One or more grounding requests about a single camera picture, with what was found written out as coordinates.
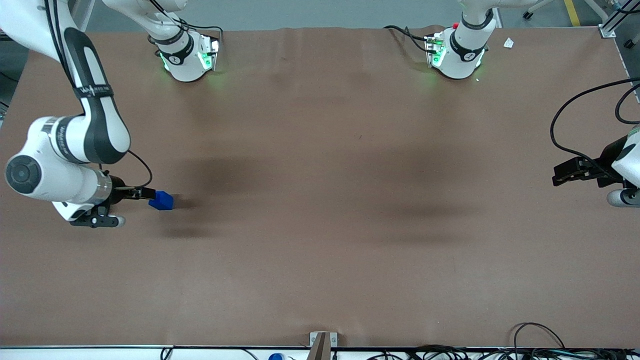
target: concrete floor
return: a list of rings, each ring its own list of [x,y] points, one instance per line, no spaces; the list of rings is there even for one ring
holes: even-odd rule
[[[582,26],[594,26],[600,18],[582,0],[574,0]],[[525,9],[502,9],[505,28],[571,26],[563,1],[539,9],[531,20],[523,20]],[[460,7],[453,0],[191,0],[180,16],[198,25],[218,25],[225,30],[266,30],[278,28],[343,27],[382,28],[395,24],[421,28],[430,24],[448,25],[460,19]],[[96,0],[87,31],[141,31],[127,17]],[[631,76],[640,76],[640,45],[625,49],[622,44],[640,31],[640,15],[630,16],[617,30],[618,44]],[[0,42],[0,70],[17,79],[26,62],[27,51],[13,42]],[[0,101],[10,103],[15,83],[0,77]]]

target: black band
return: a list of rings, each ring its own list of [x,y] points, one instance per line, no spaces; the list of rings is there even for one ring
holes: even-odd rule
[[[154,41],[156,42],[156,45],[171,45],[174,42],[177,42],[178,40],[180,40],[180,38],[182,37],[182,34],[184,34],[184,30],[180,29],[180,32],[178,32],[174,37],[172,38],[168,38],[166,40],[158,40],[154,37],[152,37],[152,39],[154,39]]]
[[[184,59],[186,59],[187,56],[189,56],[189,54],[191,54],[191,52],[193,51],[194,44],[193,37],[189,33],[187,35],[189,35],[189,42],[187,43],[187,46],[185,46],[177,53],[172,54],[160,51],[166,61],[170,62],[173,65],[182,65],[184,63]]]
[[[465,28],[469,28],[471,30],[482,30],[484,29],[487,25],[489,25],[489,23],[491,22],[491,20],[493,20],[493,10],[489,9],[486,12],[486,18],[484,19],[484,22],[480,25],[474,25],[474,24],[470,24],[467,21],[465,21],[465,17],[462,17],[462,24],[464,25]]]
[[[467,49],[466,47],[463,47],[456,41],[456,30],[454,30],[451,33],[451,38],[449,38],[449,42],[451,43],[451,49],[456,54],[460,55],[460,60],[464,62],[474,61],[478,57],[478,55],[482,53],[482,51],[484,50],[484,47],[486,46],[486,43],[484,43],[484,45],[481,48],[475,49],[475,50],[471,50],[471,49]]]
[[[71,153],[71,150],[69,150],[69,146],[67,145],[67,126],[73,119],[74,117],[69,116],[61,119],[58,122],[55,134],[56,145],[62,153],[62,156],[64,156],[65,159],[67,159],[67,161],[69,161],[70,163],[85,164],[85,162],[78,160],[78,158]]]
[[[81,88],[74,88],[74,93],[78,99],[83,97],[109,97],[113,96],[111,85],[89,85]]]

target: yellow floor line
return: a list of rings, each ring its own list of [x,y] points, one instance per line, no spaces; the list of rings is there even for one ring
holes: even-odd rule
[[[566,11],[569,13],[569,19],[571,19],[571,25],[580,26],[580,19],[578,19],[578,13],[575,12],[575,6],[573,0],[564,0]]]

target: brown paper mat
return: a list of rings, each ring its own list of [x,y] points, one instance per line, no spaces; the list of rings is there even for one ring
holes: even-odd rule
[[[225,33],[221,72],[184,84],[145,37],[91,34],[132,150],[181,208],[123,202],[124,228],[79,229],[1,181],[3,345],[296,345],[318,329],[507,345],[522,321],[572,347],[640,341],[637,210],[551,183],[572,157],[548,138],[555,111],[626,76],[596,29],[498,29],[463,81],[387,30],[281,29]],[[626,89],[577,101],[559,141],[597,156],[623,136]],[[31,54],[0,163],[36,118],[79,111],[59,65]],[[108,168],[147,176],[131,157]]]

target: robotic arm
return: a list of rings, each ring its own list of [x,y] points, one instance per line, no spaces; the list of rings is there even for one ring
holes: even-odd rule
[[[213,70],[219,39],[201,35],[173,12],[184,9],[187,0],[102,0],[149,33],[160,50],[164,68],[179,81],[189,82]]]
[[[428,63],[443,75],[464,79],[473,73],[485,52],[486,42],[495,29],[492,8],[531,6],[537,0],[458,0],[462,20],[426,39]]]
[[[598,187],[622,184],[609,192],[607,202],[618,208],[640,208],[640,125],[604,148],[593,161],[577,156],[554,167],[554,186],[569,181],[596,179]]]
[[[117,227],[109,207],[122,199],[153,199],[155,191],[88,167],[113,164],[131,139],[91,40],[78,30],[64,0],[0,0],[0,27],[16,42],[63,65],[84,113],[42,117],[29,127],[5,178],[18,193],[51,201],[72,225]]]

